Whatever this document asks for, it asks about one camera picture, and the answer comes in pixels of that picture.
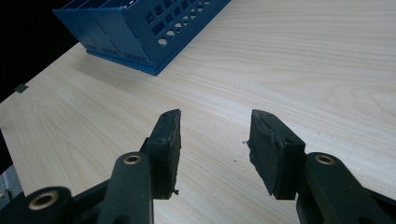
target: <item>light wood tabletop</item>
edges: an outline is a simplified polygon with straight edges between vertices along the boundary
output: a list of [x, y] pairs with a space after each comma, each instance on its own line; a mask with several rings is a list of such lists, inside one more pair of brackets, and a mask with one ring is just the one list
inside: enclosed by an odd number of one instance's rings
[[233, 0], [157, 77], [76, 44], [26, 85], [0, 104], [25, 194], [101, 183], [179, 108], [180, 192], [154, 201], [156, 223], [299, 223], [249, 161], [260, 109], [396, 199], [394, 0]]

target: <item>basket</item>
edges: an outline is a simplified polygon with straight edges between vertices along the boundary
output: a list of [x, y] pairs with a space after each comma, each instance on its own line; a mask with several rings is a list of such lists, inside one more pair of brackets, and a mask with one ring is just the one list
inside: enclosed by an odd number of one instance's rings
[[230, 0], [74, 0], [53, 9], [88, 53], [158, 75]]

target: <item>table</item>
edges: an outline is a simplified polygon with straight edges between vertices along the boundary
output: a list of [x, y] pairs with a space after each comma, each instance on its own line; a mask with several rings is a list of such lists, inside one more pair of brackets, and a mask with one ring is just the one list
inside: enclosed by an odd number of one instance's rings
[[255, 108], [396, 199], [392, 0], [233, 0], [157, 77], [76, 44], [26, 85], [0, 104], [26, 194], [108, 179], [179, 108], [180, 193], [154, 202], [156, 223], [298, 223], [295, 202], [270, 197], [249, 162]]

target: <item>dark background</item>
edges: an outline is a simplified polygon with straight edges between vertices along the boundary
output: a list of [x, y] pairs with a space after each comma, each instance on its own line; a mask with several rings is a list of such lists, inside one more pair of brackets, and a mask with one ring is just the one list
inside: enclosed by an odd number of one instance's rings
[[0, 102], [78, 42], [52, 13], [71, 1], [0, 1]]

